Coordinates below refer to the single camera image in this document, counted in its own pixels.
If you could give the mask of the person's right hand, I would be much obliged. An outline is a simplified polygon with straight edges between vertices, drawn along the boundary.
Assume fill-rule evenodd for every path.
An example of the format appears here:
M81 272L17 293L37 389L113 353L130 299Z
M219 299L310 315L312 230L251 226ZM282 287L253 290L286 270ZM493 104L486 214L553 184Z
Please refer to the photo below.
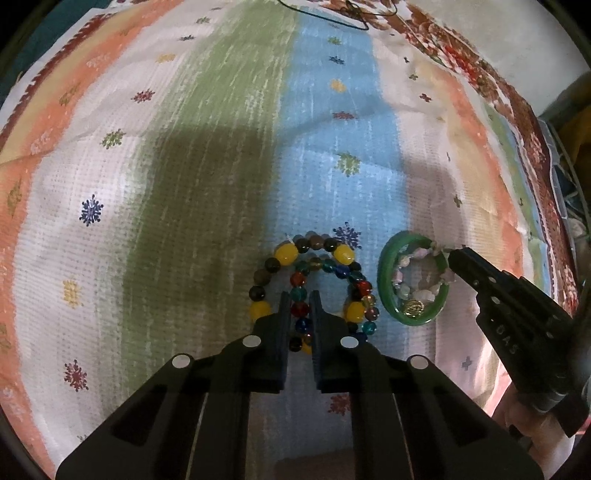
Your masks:
M505 430L513 425L531 439L529 454L542 469L545 479L550 479L572 453L575 438L566 436L551 412L540 414L522 404L513 384L505 391L493 419Z

